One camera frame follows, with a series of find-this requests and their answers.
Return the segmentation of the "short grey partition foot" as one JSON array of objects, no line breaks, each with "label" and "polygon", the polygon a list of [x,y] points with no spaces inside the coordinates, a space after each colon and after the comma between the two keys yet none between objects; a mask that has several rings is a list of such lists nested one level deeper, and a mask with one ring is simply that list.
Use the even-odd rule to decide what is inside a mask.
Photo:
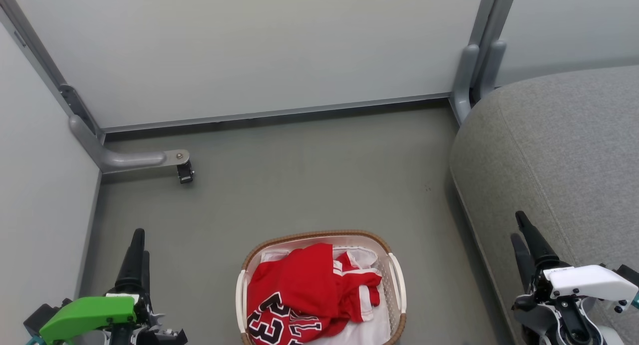
[{"label": "short grey partition foot", "polygon": [[472,110],[470,87],[479,51],[479,45],[467,45],[464,47],[457,65],[449,102],[459,125],[463,124],[465,118]]},{"label": "short grey partition foot", "polygon": [[480,101],[496,88],[498,72],[504,58],[507,43],[498,39],[491,43],[484,59],[481,72],[477,77],[477,83],[474,88],[475,100]]}]

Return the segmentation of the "grey partition bottom rail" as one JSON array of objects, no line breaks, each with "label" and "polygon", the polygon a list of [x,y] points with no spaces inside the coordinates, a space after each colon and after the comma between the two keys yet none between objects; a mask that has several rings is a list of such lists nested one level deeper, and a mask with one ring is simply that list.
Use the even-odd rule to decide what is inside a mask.
[{"label": "grey partition bottom rail", "polygon": [[375,101],[359,101],[359,102],[347,102],[347,103],[323,105],[323,106],[302,107],[302,108],[294,108],[289,110],[258,111],[255,113],[224,115],[219,117],[190,118],[190,119],[184,119],[184,120],[153,122],[153,123],[137,124],[137,125],[131,125],[131,126],[105,127],[103,128],[103,133],[110,135],[110,134],[118,134],[118,133],[126,133],[126,132],[146,131],[146,130],[153,130],[153,129],[169,129],[169,128],[183,127],[183,126],[199,126],[201,124],[248,120],[252,118],[281,117],[281,116],[297,115],[297,114],[305,114],[305,113],[317,113],[321,111],[349,110],[349,109],[361,108],[361,107],[400,104],[403,102],[431,101],[436,99],[449,98],[451,94],[452,94],[451,92],[443,92],[438,94],[407,96],[407,97],[380,99]]}]

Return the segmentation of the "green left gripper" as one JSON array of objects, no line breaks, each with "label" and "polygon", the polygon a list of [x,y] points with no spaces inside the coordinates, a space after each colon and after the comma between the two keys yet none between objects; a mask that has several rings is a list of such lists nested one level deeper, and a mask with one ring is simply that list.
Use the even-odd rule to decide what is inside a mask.
[{"label": "green left gripper", "polygon": [[102,333],[103,345],[187,345],[184,331],[162,329],[163,315],[153,313],[150,252],[144,244],[144,229],[135,229],[115,281],[119,293],[78,298],[62,307],[39,331],[39,345],[74,345],[93,331]]}]

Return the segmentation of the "long grey partition foot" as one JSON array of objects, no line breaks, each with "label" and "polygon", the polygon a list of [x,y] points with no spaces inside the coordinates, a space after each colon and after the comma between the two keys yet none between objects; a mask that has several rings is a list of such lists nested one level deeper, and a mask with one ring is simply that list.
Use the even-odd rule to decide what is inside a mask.
[{"label": "long grey partition foot", "polygon": [[78,116],[69,118],[71,133],[104,174],[135,171],[146,168],[176,167],[190,161],[185,149],[153,152],[115,152],[107,149]]}]

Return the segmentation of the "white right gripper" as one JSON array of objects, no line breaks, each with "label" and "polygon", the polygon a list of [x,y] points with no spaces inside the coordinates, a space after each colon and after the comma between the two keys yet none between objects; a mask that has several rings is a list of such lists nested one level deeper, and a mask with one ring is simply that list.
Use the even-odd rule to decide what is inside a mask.
[{"label": "white right gripper", "polygon": [[530,291],[535,269],[544,269],[531,285],[530,294],[535,302],[545,304],[566,297],[596,298],[616,302],[617,313],[629,306],[639,310],[639,288],[619,276],[616,269],[603,265],[559,268],[561,259],[525,212],[516,211],[515,217],[525,241],[514,233],[510,240],[524,291]]}]

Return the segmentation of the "white laundry basket brown rim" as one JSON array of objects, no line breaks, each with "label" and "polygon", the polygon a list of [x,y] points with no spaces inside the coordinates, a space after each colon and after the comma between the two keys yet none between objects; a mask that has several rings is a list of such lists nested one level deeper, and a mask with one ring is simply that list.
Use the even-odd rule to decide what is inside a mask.
[{"label": "white laundry basket brown rim", "polygon": [[242,263],[235,287],[235,309],[242,345],[255,345],[247,331],[247,289],[258,266],[258,257],[272,250],[301,249],[316,243],[328,243],[346,250],[363,247],[377,255],[377,267],[382,276],[383,302],[386,304],[390,326],[389,339],[381,345],[400,345],[399,339],[406,325],[407,308],[406,286],[401,265],[383,238],[368,231],[352,229],[290,234],[264,241],[249,252]]}]

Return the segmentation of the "grey fabric sofa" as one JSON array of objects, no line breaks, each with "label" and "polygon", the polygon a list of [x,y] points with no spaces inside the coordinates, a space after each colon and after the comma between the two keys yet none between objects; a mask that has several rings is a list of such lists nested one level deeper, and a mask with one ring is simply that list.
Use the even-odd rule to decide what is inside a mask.
[{"label": "grey fabric sofa", "polygon": [[639,65],[502,86],[472,108],[450,173],[503,318],[524,293],[510,236],[523,211],[573,266],[639,272]]}]

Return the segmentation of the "grey partition post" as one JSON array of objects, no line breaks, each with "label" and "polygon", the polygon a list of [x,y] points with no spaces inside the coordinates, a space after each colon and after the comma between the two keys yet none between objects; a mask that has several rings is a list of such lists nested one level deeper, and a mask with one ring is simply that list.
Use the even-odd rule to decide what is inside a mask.
[{"label": "grey partition post", "polygon": [[41,42],[25,13],[22,12],[18,2],[16,0],[0,0],[0,8],[2,8],[7,20],[13,26],[14,35],[18,43],[22,45],[28,54],[34,57],[35,64],[39,66],[39,69],[43,70],[43,78],[52,83],[54,95],[61,96],[61,99],[66,104],[65,107],[71,113],[80,117],[91,133],[98,138],[100,143],[103,143],[105,135],[102,129],[98,126],[93,115],[91,115],[78,91],[66,81],[61,70],[59,70],[55,61],[46,51],[45,45]]},{"label": "grey partition post", "polygon": [[485,56],[488,52],[488,48],[492,42],[501,39],[502,31],[504,29],[505,22],[508,18],[511,7],[514,0],[493,0],[491,9],[488,13],[486,26],[479,43],[479,56],[473,72],[472,82],[470,90],[472,91],[473,100],[475,100],[475,86],[477,83],[477,77],[481,72],[484,64]]}]

